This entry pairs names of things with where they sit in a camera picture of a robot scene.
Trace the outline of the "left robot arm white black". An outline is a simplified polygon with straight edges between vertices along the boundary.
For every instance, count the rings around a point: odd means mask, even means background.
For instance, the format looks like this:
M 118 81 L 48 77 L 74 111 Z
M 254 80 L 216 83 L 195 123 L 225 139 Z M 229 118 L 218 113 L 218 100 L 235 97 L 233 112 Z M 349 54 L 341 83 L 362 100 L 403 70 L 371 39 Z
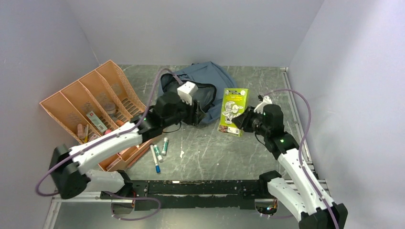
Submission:
M 119 172 L 96 171 L 92 169 L 101 161 L 133 146 L 141 145 L 160 136 L 169 126 L 183 122 L 197 126 L 205 117 L 199 101 L 191 104 L 181 100 L 175 92 L 159 96 L 152 110 L 145 111 L 125 123 L 120 128 L 87 144 L 67 148 L 66 145 L 54 149 L 49 166 L 49 175 L 57 188 L 57 194 L 70 199 L 90 188 L 91 183 L 110 177 L 100 191 L 115 193 L 119 198 L 127 198 L 132 192 L 132 184 Z

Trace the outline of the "wooden clips in organizer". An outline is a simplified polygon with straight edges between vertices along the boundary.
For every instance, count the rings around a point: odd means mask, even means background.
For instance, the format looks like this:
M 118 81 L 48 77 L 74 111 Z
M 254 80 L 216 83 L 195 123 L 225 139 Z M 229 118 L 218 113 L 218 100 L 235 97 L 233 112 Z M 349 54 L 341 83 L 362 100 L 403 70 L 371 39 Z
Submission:
M 87 143 L 89 137 L 89 125 L 78 124 L 77 137 L 79 138 L 79 143 Z

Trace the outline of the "orange plastic desk organizer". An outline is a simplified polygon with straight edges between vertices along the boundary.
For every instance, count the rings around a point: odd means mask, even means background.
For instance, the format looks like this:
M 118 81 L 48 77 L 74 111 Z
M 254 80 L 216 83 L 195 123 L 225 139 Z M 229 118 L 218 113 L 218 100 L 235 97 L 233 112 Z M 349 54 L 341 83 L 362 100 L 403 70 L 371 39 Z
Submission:
M 123 70 L 112 60 L 41 101 L 40 105 L 78 143 L 78 124 L 89 125 L 88 142 L 103 135 L 87 118 L 90 111 L 107 129 L 116 130 L 145 110 Z

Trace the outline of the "blue capped whiteboard marker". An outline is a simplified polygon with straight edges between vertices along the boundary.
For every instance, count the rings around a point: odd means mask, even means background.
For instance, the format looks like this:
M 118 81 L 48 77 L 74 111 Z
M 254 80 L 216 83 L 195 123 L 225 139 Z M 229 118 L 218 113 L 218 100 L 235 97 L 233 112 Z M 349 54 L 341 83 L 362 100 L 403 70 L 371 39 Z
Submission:
M 157 159 L 157 156 L 156 156 L 156 153 L 155 153 L 153 144 L 151 144 L 149 147 L 150 147 L 150 150 L 151 150 L 151 152 L 152 152 L 152 156 L 153 156 L 153 161 L 154 161 L 154 164 L 155 164 L 156 173 L 157 173 L 157 174 L 160 174 L 160 166 L 159 166 L 159 162 L 158 162 L 158 159 Z

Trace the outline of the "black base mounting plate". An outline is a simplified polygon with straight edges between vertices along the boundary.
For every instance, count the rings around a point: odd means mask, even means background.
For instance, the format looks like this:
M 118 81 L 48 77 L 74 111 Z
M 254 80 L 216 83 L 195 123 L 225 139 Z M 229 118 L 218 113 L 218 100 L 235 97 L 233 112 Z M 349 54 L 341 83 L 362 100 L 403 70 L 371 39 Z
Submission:
M 135 211 L 186 208 L 239 208 L 253 210 L 259 201 L 271 202 L 274 197 L 260 180 L 133 180 L 116 197 L 101 192 L 102 200 L 134 203 Z

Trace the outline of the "blue backpack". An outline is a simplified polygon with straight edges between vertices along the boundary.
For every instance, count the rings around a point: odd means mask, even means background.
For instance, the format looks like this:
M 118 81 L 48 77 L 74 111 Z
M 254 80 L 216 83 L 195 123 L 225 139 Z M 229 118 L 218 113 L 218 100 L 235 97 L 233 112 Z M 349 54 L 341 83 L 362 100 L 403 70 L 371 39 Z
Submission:
M 207 125 L 220 118 L 224 90 L 236 88 L 234 78 L 220 65 L 208 61 L 192 64 L 174 72 L 182 82 L 192 82 L 198 87 L 193 98 L 200 102 L 205 116 L 201 124 Z

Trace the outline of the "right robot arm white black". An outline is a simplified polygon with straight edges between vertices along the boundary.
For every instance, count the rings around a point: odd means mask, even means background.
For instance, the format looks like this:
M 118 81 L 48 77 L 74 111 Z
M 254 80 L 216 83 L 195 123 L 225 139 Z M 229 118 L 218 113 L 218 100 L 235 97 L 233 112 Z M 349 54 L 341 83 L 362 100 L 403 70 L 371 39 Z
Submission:
M 287 171 L 296 188 L 292 189 L 275 171 L 263 174 L 258 184 L 262 197 L 271 195 L 290 211 L 301 229 L 342 229 L 348 216 L 344 204 L 337 204 L 321 186 L 302 158 L 295 138 L 285 131 L 280 106 L 266 104 L 248 107 L 232 122 L 237 128 L 263 137 L 266 149 Z

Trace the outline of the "lime green paperback book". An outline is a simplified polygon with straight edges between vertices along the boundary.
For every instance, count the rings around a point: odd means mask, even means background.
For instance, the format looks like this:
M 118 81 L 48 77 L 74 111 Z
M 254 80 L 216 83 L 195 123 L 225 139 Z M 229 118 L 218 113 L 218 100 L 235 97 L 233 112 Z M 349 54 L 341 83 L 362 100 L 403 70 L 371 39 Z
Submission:
M 243 131 L 236 127 L 232 119 L 240 116 L 247 107 L 249 90 L 246 88 L 225 88 L 220 113 L 218 131 L 234 136 L 241 136 Z

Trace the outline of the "green white glue stick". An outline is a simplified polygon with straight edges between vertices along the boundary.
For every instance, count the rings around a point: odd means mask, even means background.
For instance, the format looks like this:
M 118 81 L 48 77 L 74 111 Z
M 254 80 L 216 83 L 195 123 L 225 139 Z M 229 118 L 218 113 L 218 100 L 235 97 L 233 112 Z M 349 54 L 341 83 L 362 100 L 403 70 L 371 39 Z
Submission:
M 153 149 L 156 155 L 157 160 L 162 163 L 164 161 L 162 153 L 157 145 L 153 145 Z

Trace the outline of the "red white card box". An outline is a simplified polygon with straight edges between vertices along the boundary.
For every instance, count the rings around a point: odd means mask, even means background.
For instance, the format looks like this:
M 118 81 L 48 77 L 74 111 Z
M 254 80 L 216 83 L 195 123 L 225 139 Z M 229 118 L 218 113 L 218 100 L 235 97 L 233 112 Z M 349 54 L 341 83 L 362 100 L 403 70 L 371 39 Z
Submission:
M 87 113 L 86 116 L 92 122 L 92 124 L 98 129 L 99 132 L 103 134 L 107 130 L 107 127 L 93 111 Z

